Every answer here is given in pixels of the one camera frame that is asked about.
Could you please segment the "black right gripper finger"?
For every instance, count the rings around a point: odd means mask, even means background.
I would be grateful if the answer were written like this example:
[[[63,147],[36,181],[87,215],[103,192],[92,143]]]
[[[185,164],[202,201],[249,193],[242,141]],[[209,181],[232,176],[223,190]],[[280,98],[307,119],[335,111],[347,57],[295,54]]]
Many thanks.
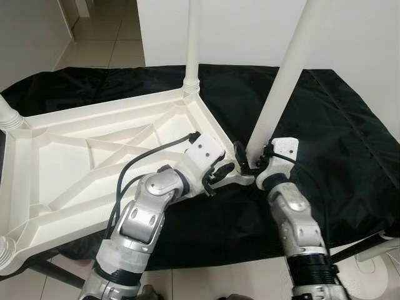
[[[251,173],[246,147],[243,146],[241,142],[234,142],[234,156],[239,166],[240,173]]]

